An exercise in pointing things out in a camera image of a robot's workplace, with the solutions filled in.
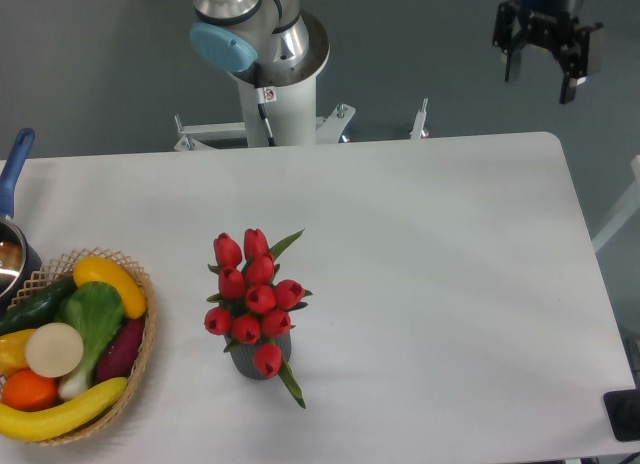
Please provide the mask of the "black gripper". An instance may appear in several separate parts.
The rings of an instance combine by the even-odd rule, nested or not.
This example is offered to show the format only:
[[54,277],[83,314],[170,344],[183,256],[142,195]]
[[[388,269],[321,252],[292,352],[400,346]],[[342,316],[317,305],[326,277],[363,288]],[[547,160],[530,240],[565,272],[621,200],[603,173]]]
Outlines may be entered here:
[[559,102],[575,99],[577,88],[600,71],[604,24],[580,26],[584,0],[508,0],[497,8],[492,44],[505,64],[504,81],[519,78],[521,49],[537,46],[551,52],[563,72]]

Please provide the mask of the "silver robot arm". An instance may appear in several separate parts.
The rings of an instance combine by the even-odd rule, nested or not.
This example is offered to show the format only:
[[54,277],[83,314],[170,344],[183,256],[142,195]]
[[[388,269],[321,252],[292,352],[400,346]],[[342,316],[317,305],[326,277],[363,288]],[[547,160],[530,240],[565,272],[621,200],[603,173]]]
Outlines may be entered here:
[[[314,52],[326,53],[325,36],[313,37],[300,0],[192,0],[197,16],[190,31],[196,52],[207,62],[255,87],[299,81]],[[514,78],[522,50],[534,46],[559,64],[559,101],[574,100],[577,87],[601,69],[604,25],[579,20],[584,0],[507,0],[499,4],[492,44]]]

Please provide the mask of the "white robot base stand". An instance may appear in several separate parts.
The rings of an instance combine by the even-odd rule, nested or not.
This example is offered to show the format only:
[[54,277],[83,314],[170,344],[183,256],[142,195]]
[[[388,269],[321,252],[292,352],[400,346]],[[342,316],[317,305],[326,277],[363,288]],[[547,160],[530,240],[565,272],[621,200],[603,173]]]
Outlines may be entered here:
[[350,141],[348,128],[356,108],[341,102],[327,115],[317,113],[314,78],[288,86],[256,88],[239,81],[240,122],[183,125],[174,117],[178,140],[176,151],[212,150],[227,143],[249,148],[306,146]]

